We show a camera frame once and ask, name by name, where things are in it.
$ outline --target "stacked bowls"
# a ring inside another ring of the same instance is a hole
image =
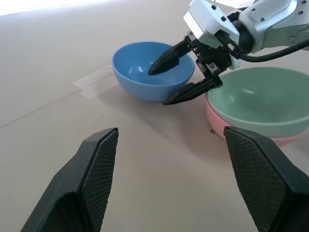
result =
[[[224,126],[254,131],[287,145],[309,131],[309,76],[280,68],[251,68],[221,77],[207,93],[207,117],[222,138]]]

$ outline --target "white table surface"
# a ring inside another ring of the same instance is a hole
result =
[[[101,69],[127,43],[182,40],[189,2],[106,0],[0,16],[0,231],[20,231],[83,139],[110,127],[120,137],[102,231],[256,231],[226,145],[209,133],[204,97],[141,102]],[[309,74],[308,57],[300,51],[242,67]],[[201,78],[197,69],[193,80]],[[283,149],[307,174],[308,142]]]

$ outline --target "blue bowl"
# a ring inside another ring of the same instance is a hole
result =
[[[117,50],[112,57],[112,68],[121,87],[138,99],[162,102],[186,85],[195,68],[188,55],[181,57],[175,68],[148,75],[153,62],[171,47],[165,43],[139,42]]]

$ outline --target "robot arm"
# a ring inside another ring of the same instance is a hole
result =
[[[220,87],[222,82],[218,75],[227,68],[240,67],[242,59],[263,62],[305,49],[309,45],[308,4],[305,0],[256,0],[243,12],[226,16],[206,0],[193,0],[184,16],[191,31],[182,42],[165,52],[148,74],[175,67],[181,56],[193,51],[205,79],[196,84],[189,83],[163,104],[189,101]],[[260,58],[247,55],[277,46],[290,48]]]

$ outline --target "tape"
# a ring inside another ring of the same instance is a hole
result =
[[[74,81],[73,84],[82,91],[82,96],[90,100],[116,86],[118,82],[111,66],[107,66]]]

